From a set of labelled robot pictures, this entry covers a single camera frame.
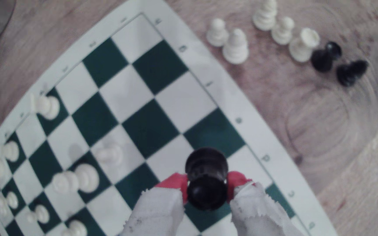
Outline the white-taped red gripper finger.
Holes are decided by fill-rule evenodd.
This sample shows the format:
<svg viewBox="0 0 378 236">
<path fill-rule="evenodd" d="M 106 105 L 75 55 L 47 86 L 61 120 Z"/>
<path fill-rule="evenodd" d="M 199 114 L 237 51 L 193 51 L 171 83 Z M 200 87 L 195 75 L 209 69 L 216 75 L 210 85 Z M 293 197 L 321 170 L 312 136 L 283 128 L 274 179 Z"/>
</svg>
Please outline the white-taped red gripper finger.
<svg viewBox="0 0 378 236">
<path fill-rule="evenodd" d="M 260 182 L 238 171 L 227 175 L 228 203 L 239 236 L 302 236 L 279 202 Z"/>
<path fill-rule="evenodd" d="M 121 236 L 175 236 L 187 203 L 188 177 L 173 173 L 141 193 Z"/>
</svg>

